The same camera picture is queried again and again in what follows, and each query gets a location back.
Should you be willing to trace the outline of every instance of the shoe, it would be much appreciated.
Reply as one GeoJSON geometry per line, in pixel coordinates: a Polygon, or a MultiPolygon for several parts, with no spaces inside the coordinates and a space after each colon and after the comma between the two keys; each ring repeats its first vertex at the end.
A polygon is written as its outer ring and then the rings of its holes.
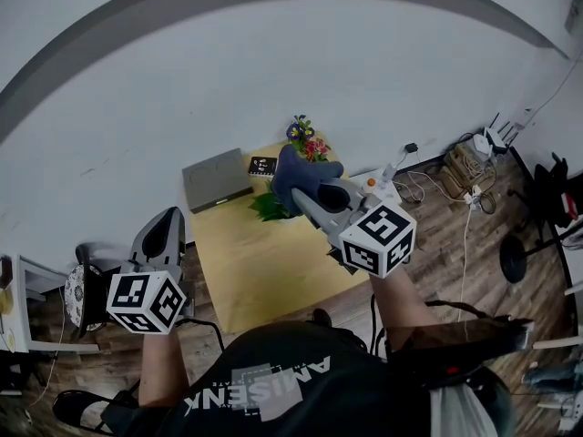
{"type": "Polygon", "coordinates": [[[324,327],[332,326],[332,319],[328,315],[328,312],[320,308],[313,310],[312,322],[317,325],[323,325],[324,327]]]}

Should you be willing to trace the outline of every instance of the blue plush toy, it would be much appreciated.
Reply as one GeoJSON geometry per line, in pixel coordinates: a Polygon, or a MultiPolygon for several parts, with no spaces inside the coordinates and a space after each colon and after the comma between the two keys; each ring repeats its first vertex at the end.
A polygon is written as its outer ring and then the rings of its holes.
{"type": "Polygon", "coordinates": [[[288,144],[280,152],[271,190],[290,214],[298,216],[302,211],[293,202],[293,188],[303,191],[314,202],[319,203],[318,188],[321,183],[331,178],[339,178],[343,172],[344,167],[340,162],[308,162],[298,156],[295,148],[288,144]]]}

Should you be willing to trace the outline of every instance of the table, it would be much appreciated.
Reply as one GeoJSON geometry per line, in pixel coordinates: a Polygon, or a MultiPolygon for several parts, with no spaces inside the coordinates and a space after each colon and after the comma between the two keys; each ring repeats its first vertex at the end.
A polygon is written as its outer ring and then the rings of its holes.
{"type": "MultiPolygon", "coordinates": [[[[244,157],[277,157],[285,142],[244,157]]],[[[336,160],[331,151],[330,160],[336,160]]],[[[266,178],[252,177],[254,195],[266,178]]],[[[227,332],[252,329],[326,300],[368,279],[350,275],[331,257],[326,235],[306,217],[262,222],[249,208],[253,195],[198,214],[190,226],[220,326],[227,332]]]]}
{"type": "Polygon", "coordinates": [[[15,351],[28,353],[29,351],[76,351],[97,352],[96,344],[55,343],[50,341],[32,340],[28,323],[28,309],[26,307],[26,292],[28,287],[55,289],[65,286],[66,275],[46,269],[24,259],[21,256],[12,258],[13,279],[6,288],[13,300],[13,308],[9,314],[2,314],[4,333],[0,341],[0,350],[8,350],[8,332],[14,336],[15,351]]]}

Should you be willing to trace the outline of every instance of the black t-shirt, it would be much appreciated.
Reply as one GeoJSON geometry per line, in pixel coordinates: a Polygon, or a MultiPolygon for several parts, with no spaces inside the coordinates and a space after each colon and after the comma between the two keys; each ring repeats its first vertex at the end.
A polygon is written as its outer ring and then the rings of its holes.
{"type": "Polygon", "coordinates": [[[426,391],[348,330],[281,322],[236,339],[173,409],[140,408],[124,436],[429,435],[426,391]]]}

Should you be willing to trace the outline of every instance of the wooden table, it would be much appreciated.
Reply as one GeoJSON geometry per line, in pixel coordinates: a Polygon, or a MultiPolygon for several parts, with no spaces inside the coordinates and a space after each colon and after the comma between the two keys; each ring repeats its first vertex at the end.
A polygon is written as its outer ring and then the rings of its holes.
{"type": "MultiPolygon", "coordinates": [[[[285,142],[245,156],[277,157],[285,142]]],[[[337,157],[331,151],[331,160],[337,157]]],[[[251,178],[255,195],[266,178],[251,178]]],[[[368,279],[350,275],[331,257],[326,235],[306,217],[262,222],[249,208],[253,195],[199,214],[190,226],[220,326],[227,332],[252,329],[311,306],[368,279]]]]}

